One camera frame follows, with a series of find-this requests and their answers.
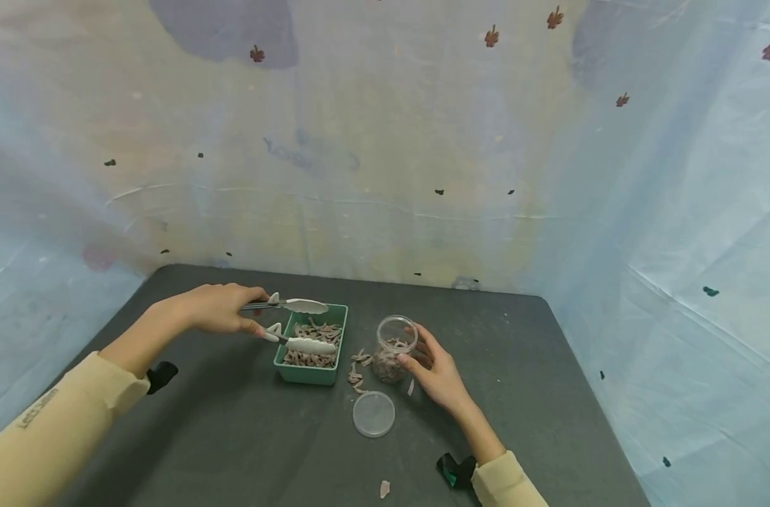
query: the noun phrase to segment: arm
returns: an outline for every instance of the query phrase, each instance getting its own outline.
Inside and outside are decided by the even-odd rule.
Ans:
[[[149,390],[156,356],[189,327],[211,332],[260,327],[238,315],[263,289],[202,286],[156,303],[101,352],[93,352],[0,432],[0,506],[41,506],[58,495],[113,421]]]
[[[400,362],[427,394],[443,406],[458,423],[469,442],[478,468],[472,486],[484,507],[548,507],[548,503],[525,475],[515,455],[503,447],[495,430],[467,392],[455,361],[424,326],[417,325],[421,338],[416,357],[399,356]]]

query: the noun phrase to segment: green container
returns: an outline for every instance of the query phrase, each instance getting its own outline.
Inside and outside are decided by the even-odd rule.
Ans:
[[[272,362],[275,367],[278,368],[280,374],[287,382],[296,382],[299,384],[316,384],[316,385],[334,385],[337,380],[337,365],[339,364],[339,354],[343,348],[343,337],[346,335],[346,317],[348,316],[348,306],[344,304],[330,304],[327,305],[329,311],[321,313],[320,315],[310,315],[308,313],[292,313],[289,315],[289,322],[284,330],[285,337],[292,337],[294,334],[295,324],[308,325],[309,317],[315,321],[315,324],[328,324],[339,325],[341,331],[339,332],[339,342],[337,344],[337,360],[333,368],[315,368],[314,366],[294,366],[292,364],[284,364],[284,356],[286,355],[286,348],[278,346],[278,353],[275,354],[275,359]]]

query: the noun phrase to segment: clear plastic lid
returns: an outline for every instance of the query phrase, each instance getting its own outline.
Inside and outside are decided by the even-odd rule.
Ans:
[[[354,401],[354,427],[369,438],[379,438],[391,431],[396,420],[396,407],[385,393],[368,391]]]

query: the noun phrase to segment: gray table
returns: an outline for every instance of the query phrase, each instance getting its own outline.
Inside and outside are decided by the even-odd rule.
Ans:
[[[367,439],[351,420],[349,357],[371,351],[378,322],[399,313],[426,325],[453,354],[472,397],[552,507],[650,505],[543,299],[350,282],[273,273],[168,266],[154,274],[79,358],[111,342],[147,306],[203,283],[260,284],[289,297],[349,307],[333,387],[286,384],[275,346],[255,337],[188,332],[162,354],[180,369],[166,388],[119,420],[60,505],[476,506],[434,468],[466,443],[417,388],[390,394],[396,423]],[[266,311],[269,325],[287,319]],[[379,500],[379,483],[391,494]]]

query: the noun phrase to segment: painted backdrop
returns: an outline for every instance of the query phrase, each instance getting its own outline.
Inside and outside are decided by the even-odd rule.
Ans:
[[[0,0],[0,428],[175,262],[540,294],[770,506],[770,0]]]

